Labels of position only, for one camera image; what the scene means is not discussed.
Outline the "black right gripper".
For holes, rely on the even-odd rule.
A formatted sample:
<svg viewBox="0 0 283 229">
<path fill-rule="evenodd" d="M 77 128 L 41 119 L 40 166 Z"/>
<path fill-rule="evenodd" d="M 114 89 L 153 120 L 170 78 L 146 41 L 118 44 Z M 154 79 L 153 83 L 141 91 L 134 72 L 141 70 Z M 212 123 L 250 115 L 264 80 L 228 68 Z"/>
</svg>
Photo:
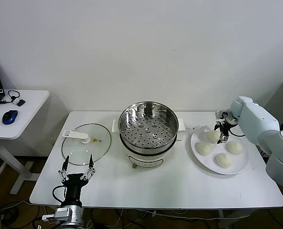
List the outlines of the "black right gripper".
<svg viewBox="0 0 283 229">
<path fill-rule="evenodd" d="M 220 137 L 217 141 L 217 144 L 225 143 L 228 141 L 230 126 L 225 119 L 219 119 L 214 126 L 214 130 L 220 130 Z"/>
</svg>

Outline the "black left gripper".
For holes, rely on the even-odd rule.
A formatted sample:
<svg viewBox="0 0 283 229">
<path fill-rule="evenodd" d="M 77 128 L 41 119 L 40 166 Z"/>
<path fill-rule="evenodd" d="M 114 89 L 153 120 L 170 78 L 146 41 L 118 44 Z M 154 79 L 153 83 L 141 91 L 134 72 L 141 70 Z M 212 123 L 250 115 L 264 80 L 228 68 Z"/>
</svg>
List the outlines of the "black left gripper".
<svg viewBox="0 0 283 229">
<path fill-rule="evenodd" d="M 88 184 L 89 180 L 95 174 L 94 161 L 92 154 L 90 155 L 89 167 L 86 172 L 67 175 L 69 156 L 66 157 L 58 173 L 61 176 L 61 183 L 66 187 L 65 199 L 61 202 L 61 207 L 75 205 L 82 207 L 80 201 L 81 189 Z"/>
</svg>

